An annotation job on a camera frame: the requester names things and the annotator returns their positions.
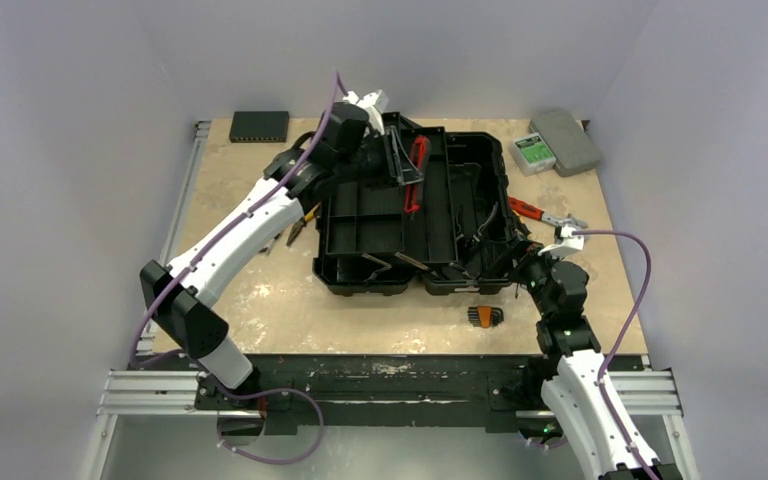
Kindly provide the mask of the red black utility knife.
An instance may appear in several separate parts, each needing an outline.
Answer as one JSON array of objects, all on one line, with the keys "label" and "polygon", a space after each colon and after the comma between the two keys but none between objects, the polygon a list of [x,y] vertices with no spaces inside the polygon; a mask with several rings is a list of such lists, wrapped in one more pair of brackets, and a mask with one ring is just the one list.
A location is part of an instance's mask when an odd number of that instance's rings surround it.
[{"label": "red black utility knife", "polygon": [[428,158],[431,151],[431,141],[424,135],[418,135],[411,145],[409,162],[413,167],[414,178],[405,187],[404,212],[413,215],[421,209],[424,179]]}]

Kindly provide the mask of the black plastic toolbox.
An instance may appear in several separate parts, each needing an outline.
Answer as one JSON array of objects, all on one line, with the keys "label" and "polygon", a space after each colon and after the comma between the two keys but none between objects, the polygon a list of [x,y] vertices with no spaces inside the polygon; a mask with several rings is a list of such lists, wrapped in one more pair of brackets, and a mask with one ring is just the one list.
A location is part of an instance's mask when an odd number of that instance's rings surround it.
[{"label": "black plastic toolbox", "polygon": [[[400,294],[414,279],[432,295],[494,295],[510,286],[499,276],[501,259],[526,233],[508,204],[501,142],[486,132],[422,127],[398,113],[385,114],[384,123],[399,130],[407,152],[418,135],[431,141],[421,209],[413,215],[404,212],[406,186],[340,186],[323,203],[316,223],[314,275],[343,296]],[[471,236],[494,204],[499,212],[483,240],[458,247],[458,208],[464,210],[464,230]]]}]

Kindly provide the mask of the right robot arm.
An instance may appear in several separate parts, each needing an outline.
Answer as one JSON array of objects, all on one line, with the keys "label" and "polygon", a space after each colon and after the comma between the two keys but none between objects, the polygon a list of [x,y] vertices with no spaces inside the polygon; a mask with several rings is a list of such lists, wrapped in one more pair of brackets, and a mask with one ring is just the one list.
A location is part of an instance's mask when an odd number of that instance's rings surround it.
[{"label": "right robot arm", "polygon": [[526,287],[540,319],[537,339],[544,357],[526,364],[510,388],[531,405],[547,406],[589,479],[679,479],[663,462],[622,403],[608,369],[617,350],[601,349],[584,313],[588,273],[568,261],[583,250],[591,231],[557,229],[548,246],[530,247],[517,263],[516,283]]}]

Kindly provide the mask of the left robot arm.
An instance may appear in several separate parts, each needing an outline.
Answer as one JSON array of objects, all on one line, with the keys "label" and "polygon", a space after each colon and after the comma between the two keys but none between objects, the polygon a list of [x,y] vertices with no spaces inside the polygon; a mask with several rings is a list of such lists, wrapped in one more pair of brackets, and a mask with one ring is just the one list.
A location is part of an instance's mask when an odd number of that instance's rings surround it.
[{"label": "left robot arm", "polygon": [[317,130],[279,153],[251,192],[204,238],[167,264],[150,261],[142,268],[144,318],[214,377],[220,397],[232,408],[252,405],[258,382],[228,323],[212,309],[230,282],[262,247],[341,185],[421,181],[384,123],[387,103],[382,91],[363,97],[349,92],[333,102]]}]

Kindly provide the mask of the orange hex key set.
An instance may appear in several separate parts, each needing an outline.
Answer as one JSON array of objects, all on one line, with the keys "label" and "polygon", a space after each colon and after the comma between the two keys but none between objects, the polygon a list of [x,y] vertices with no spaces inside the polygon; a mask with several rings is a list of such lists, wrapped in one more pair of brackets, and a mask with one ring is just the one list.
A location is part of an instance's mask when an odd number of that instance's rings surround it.
[{"label": "orange hex key set", "polygon": [[473,327],[494,328],[504,321],[504,311],[499,307],[472,306],[467,309],[467,319]]}]

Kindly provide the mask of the green white small box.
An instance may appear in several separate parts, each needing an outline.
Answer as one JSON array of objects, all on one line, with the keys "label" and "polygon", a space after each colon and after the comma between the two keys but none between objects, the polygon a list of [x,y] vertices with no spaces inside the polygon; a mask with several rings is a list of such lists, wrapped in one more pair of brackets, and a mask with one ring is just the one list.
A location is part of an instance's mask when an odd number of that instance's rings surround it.
[{"label": "green white small box", "polygon": [[525,176],[551,170],[556,157],[539,133],[530,133],[514,139],[510,144],[511,156]]}]

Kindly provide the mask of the grey plastic case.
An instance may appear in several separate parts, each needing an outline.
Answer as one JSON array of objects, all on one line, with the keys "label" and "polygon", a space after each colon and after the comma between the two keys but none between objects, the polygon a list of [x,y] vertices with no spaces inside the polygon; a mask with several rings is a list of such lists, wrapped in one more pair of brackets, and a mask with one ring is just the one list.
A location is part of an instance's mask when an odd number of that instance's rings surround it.
[{"label": "grey plastic case", "polygon": [[584,128],[566,109],[540,112],[530,121],[555,157],[554,170],[561,177],[571,177],[597,168],[604,155]]}]

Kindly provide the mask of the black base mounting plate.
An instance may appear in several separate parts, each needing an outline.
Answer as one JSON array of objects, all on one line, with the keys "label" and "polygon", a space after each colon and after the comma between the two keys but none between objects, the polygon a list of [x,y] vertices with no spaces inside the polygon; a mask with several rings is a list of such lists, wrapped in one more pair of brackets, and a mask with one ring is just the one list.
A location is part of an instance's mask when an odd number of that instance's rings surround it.
[{"label": "black base mounting plate", "polygon": [[253,354],[252,379],[230,399],[201,379],[195,407],[265,415],[269,435],[302,425],[471,427],[515,433],[522,411],[544,409],[538,395],[509,390],[543,355]]}]

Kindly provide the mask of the yellow handled pliers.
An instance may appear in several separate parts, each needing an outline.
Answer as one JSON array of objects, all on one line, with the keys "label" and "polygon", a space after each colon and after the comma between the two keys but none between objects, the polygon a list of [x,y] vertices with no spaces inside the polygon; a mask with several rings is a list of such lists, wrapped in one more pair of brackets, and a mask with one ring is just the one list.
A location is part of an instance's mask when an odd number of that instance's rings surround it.
[{"label": "yellow handled pliers", "polygon": [[[316,204],[310,211],[308,211],[301,219],[297,220],[289,229],[289,234],[285,241],[285,245],[290,247],[294,244],[305,227],[312,223],[318,215],[321,204]],[[279,232],[269,243],[259,250],[260,254],[268,255],[276,246],[277,242],[284,236],[283,232]]]}]

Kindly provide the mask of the black network switch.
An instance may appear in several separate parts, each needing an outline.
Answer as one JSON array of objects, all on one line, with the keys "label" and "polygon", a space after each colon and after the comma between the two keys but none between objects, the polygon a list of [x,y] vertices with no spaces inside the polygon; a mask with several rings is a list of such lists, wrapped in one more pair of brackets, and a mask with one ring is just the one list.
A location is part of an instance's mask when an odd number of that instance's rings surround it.
[{"label": "black network switch", "polygon": [[228,138],[231,143],[284,143],[289,120],[288,111],[235,111]]}]

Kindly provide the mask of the aluminium frame rail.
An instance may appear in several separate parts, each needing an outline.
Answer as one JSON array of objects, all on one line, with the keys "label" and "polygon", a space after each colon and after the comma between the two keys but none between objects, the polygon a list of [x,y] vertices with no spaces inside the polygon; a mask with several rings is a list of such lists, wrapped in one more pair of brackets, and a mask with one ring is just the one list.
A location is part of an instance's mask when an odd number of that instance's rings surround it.
[{"label": "aluminium frame rail", "polygon": [[197,177],[212,123],[213,121],[208,119],[197,120],[185,134],[183,170],[180,175],[179,188],[173,203],[169,228],[157,258],[157,261],[162,265],[165,265],[175,256],[179,242],[179,230],[183,216],[189,206],[192,184]]}]

